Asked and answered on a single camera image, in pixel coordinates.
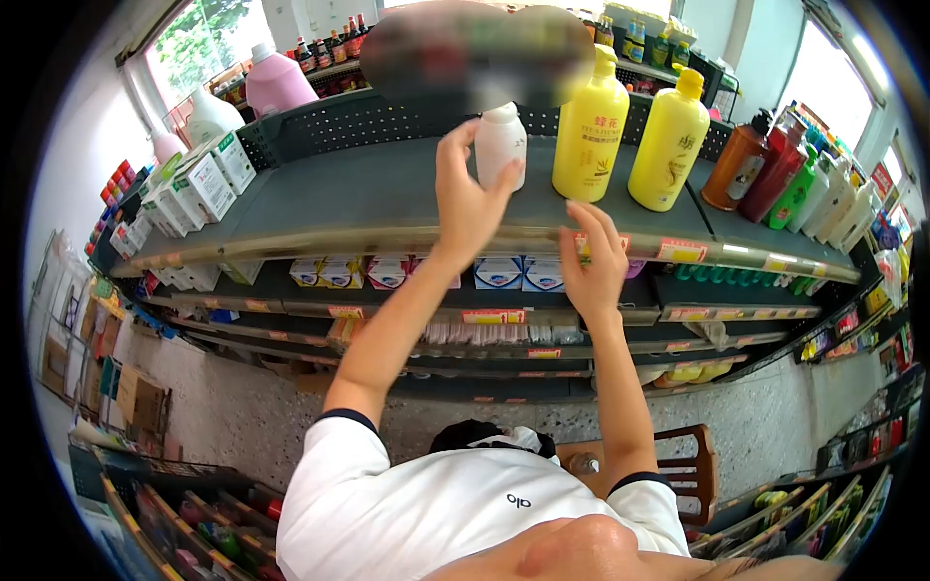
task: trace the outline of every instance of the yellow bottle cap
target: yellow bottle cap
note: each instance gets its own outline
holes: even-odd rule
[[[677,62],[673,63],[671,67],[676,71],[680,70],[678,83],[675,83],[678,92],[691,99],[700,99],[700,95],[704,91],[704,75],[694,69],[683,67]]]

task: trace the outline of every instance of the hand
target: hand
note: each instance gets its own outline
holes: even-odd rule
[[[497,183],[485,190],[468,174],[465,162],[480,120],[472,119],[450,131],[436,148],[436,203],[439,242],[434,254],[461,271],[498,231],[504,210],[523,171],[524,162],[505,165]]]
[[[614,220],[604,210],[571,200],[566,201],[566,210],[588,235],[591,264],[581,268],[575,233],[563,226],[559,230],[559,258],[565,293],[590,329],[619,315],[620,289],[630,264]]]

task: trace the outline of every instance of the shampoo bottle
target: shampoo bottle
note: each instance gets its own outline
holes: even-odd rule
[[[627,189],[641,205],[668,212],[678,199],[711,126],[700,102],[704,77],[683,68],[675,88],[656,93]]]
[[[594,75],[559,109],[552,186],[571,200],[597,202],[607,192],[630,109],[616,63],[613,48],[594,45]]]
[[[526,159],[526,129],[517,116],[517,106],[507,103],[481,116],[474,136],[474,162],[478,183],[488,189],[498,181],[500,170],[512,159]],[[514,191],[523,188],[526,168]]]

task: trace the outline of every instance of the cardboard box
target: cardboard box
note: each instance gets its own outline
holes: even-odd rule
[[[476,289],[520,288],[523,261],[520,257],[478,257],[474,261]]]
[[[524,257],[522,290],[531,293],[563,293],[562,265],[556,255]]]
[[[134,428],[158,431],[165,391],[154,379],[131,365],[123,365],[116,406]]]
[[[257,174],[246,155],[246,150],[239,142],[239,137],[230,131],[222,137],[213,139],[208,150],[213,156],[213,161],[217,163],[219,171],[232,188],[232,193],[241,196]]]

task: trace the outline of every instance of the orange bottle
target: orange bottle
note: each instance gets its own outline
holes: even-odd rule
[[[765,136],[771,126],[772,113],[760,109],[751,122],[734,127],[713,173],[701,188],[705,202],[719,210],[736,209],[765,163]]]

